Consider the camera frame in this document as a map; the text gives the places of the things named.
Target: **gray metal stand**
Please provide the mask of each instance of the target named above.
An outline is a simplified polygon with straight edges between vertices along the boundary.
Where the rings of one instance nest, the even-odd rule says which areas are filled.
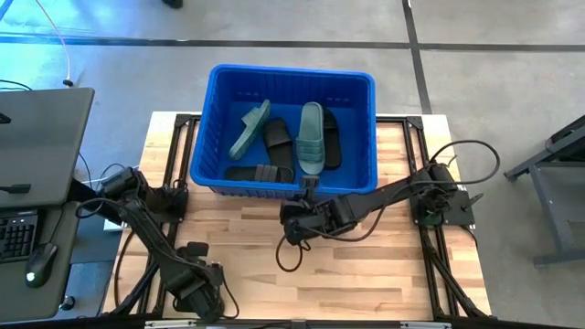
[[[535,257],[534,265],[585,260],[585,249],[575,246],[570,223],[585,223],[585,162],[552,162],[559,153],[585,138],[585,127],[504,173],[511,182],[522,174],[530,174],[537,190],[557,252]]]

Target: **computer monitor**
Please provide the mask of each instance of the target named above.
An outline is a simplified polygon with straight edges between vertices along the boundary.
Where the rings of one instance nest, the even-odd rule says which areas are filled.
[[[0,92],[0,209],[65,202],[94,90],[71,88]]]

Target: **black slide sandal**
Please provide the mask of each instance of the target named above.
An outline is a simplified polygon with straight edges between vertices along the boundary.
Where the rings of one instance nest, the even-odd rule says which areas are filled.
[[[290,168],[269,164],[252,166],[233,166],[226,170],[225,179],[235,181],[256,181],[270,183],[289,183],[286,179],[293,176]]]
[[[339,128],[337,120],[331,110],[323,107],[323,128],[325,140],[325,167],[337,169],[341,165],[341,145],[339,143]]]
[[[264,145],[266,152],[271,159],[271,165],[281,169],[282,182],[292,183],[294,180],[294,154],[293,140],[286,129],[286,122],[283,119],[276,119],[266,123],[264,127]]]

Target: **gray floor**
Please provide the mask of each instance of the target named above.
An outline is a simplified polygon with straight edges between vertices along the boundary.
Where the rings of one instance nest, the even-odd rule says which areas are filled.
[[[408,42],[399,0],[42,1],[63,34],[201,40]],[[571,0],[411,0],[419,42],[585,43],[585,3]],[[0,21],[9,34],[53,33],[32,0],[15,0]],[[72,79],[96,100],[82,152],[97,176],[112,162],[136,165],[152,111],[199,111],[219,63],[362,70],[377,83],[377,111],[421,113],[410,50],[347,48],[69,47]],[[476,138],[502,155],[502,170],[543,147],[584,113],[585,53],[421,51],[433,113],[448,115],[453,139]],[[60,88],[61,47],[0,44],[2,79]],[[463,178],[483,175],[484,150],[457,150]],[[81,179],[84,169],[78,165]],[[585,261],[538,271],[553,251],[528,177],[501,175],[473,192],[479,252],[493,314],[507,320],[585,323]]]

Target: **slide sandal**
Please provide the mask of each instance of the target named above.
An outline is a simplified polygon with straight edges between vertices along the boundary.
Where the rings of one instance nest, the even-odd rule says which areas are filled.
[[[341,165],[339,128],[331,110],[323,107],[323,128],[325,139],[325,169],[337,169]]]
[[[248,148],[254,142],[254,138],[258,135],[258,131],[268,119],[270,112],[271,102],[265,100],[259,109],[253,108],[241,118],[246,128],[244,128],[244,132],[229,149],[229,158],[231,160],[239,160],[248,151]]]
[[[296,156],[305,173],[318,175],[325,164],[325,145],[323,138],[323,108],[311,101],[303,106],[301,128],[296,139]]]
[[[226,170],[225,179],[235,181],[257,181],[271,183],[291,183],[293,176],[290,168],[277,167],[268,164],[252,166],[233,166]]]
[[[268,122],[264,127],[264,144],[266,153],[271,159],[271,165],[288,168],[283,172],[283,183],[292,183],[294,180],[293,140],[286,129],[283,119]]]

